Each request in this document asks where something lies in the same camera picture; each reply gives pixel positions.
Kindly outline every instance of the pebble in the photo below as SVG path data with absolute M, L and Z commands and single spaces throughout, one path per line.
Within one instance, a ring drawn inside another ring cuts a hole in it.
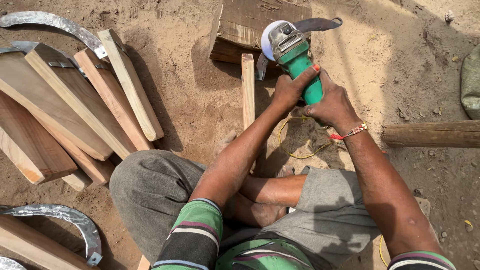
M 449 10 L 445 13 L 445 21 L 447 23 L 453 21 L 455 19 L 455 15 L 453 15 L 453 11 Z

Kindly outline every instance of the finger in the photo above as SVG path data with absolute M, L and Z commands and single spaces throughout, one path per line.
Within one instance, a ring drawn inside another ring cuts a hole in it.
M 304 70 L 298 77 L 293 80 L 292 84 L 298 89 L 304 89 L 315 76 L 320 73 L 320 65 L 315 64 Z

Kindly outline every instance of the beaded bracelet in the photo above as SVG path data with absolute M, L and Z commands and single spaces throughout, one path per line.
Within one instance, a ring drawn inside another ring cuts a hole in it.
M 345 135 L 345 136 L 340 136 L 340 135 L 337 135 L 337 134 L 332 134 L 332 135 L 330 135 L 330 137 L 328 137 L 327 139 L 343 140 L 343 139 L 345 139 L 345 138 L 348 137 L 348 136 L 355 135 L 355 134 L 357 134 L 358 132 L 360 132 L 360 131 L 362 131 L 362 130 L 367 130 L 367 129 L 368 129 L 367 124 L 366 124 L 365 122 L 363 122 L 363 124 L 361 124 L 360 126 L 357 126 L 357 127 L 352 128 L 352 130 L 350 130 L 350 132 L 348 132 L 347 135 Z

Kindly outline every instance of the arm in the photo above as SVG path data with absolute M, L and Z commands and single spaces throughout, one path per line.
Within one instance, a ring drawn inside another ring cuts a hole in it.
M 336 85 L 322 69 L 324 97 L 307 106 L 303 114 L 333 126 L 340 135 L 362 124 L 344 87 Z M 402 177 L 383 156 L 367 131 L 344 139 L 352 158 L 368 213 L 385 238 L 390 257 L 409 251 L 442 255 L 437 237 Z
M 223 209 L 225 202 L 241 187 L 260 147 L 275 126 L 295 107 L 305 86 L 320 72 L 320 66 L 306 69 L 295 80 L 279 77 L 272 103 L 237 139 L 232 141 L 205 170 L 190 196 L 207 198 Z

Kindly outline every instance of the wooden pole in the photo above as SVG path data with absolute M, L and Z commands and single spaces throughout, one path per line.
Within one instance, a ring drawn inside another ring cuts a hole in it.
M 387 125 L 382 139 L 391 147 L 480 148 L 480 120 Z

